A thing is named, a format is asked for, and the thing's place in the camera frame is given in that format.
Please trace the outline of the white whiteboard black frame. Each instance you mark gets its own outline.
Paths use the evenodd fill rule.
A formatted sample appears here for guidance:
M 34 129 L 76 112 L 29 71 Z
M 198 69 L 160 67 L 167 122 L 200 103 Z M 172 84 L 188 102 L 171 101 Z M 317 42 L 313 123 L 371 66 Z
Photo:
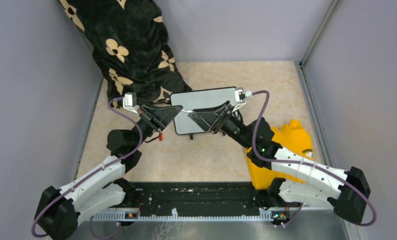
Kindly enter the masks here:
M 194 110 L 201 108 L 211 108 L 230 101 L 232 105 L 236 105 L 234 95 L 236 87 L 221 87 L 202 89 L 189 92 L 173 93 L 170 95 L 170 103 L 173 106 L 181 105 L 183 109 Z M 201 134 L 204 131 L 194 123 L 185 112 L 180 112 L 173 120 L 174 129 L 177 135 Z

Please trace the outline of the red white marker pen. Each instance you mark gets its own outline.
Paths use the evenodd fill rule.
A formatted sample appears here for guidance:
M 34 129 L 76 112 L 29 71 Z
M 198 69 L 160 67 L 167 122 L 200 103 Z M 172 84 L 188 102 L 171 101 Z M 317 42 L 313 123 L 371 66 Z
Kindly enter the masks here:
M 192 111 L 192 110 L 187 110 L 187 109 L 184 109 L 184 108 L 183 108 L 181 111 L 184 112 L 184 113 L 187 113 L 187 114 L 195 113 L 195 112 Z

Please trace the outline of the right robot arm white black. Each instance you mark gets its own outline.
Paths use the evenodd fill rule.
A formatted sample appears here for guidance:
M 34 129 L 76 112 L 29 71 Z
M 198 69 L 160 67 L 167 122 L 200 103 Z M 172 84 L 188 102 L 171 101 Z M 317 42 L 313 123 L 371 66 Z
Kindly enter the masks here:
M 234 110 L 236 107 L 226 102 L 213 108 L 194 109 L 188 117 L 206 133 L 224 132 L 247 150 L 246 156 L 253 166 L 276 174 L 266 189 L 272 205 L 315 205 L 358 226 L 375 223 L 377 212 L 369 200 L 371 189 L 361 169 L 327 166 L 274 141 L 275 134 L 263 117 L 265 108 L 249 125 L 232 116 Z M 372 213 L 368 223 L 363 222 L 366 209 Z

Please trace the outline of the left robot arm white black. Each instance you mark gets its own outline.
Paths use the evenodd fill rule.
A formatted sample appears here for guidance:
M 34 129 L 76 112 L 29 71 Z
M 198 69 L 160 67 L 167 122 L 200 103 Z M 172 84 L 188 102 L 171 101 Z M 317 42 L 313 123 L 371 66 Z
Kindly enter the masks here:
M 53 240 L 67 240 L 77 228 L 97 213 L 122 204 L 132 206 L 137 199 L 135 187 L 123 176 L 139 162 L 140 146 L 153 133 L 161 133 L 183 110 L 182 105 L 134 106 L 140 119 L 116 111 L 133 123 L 132 129 L 114 129 L 107 135 L 108 155 L 99 165 L 80 178 L 61 187 L 49 186 L 40 197 L 31 234 L 38 238 L 39 226 Z

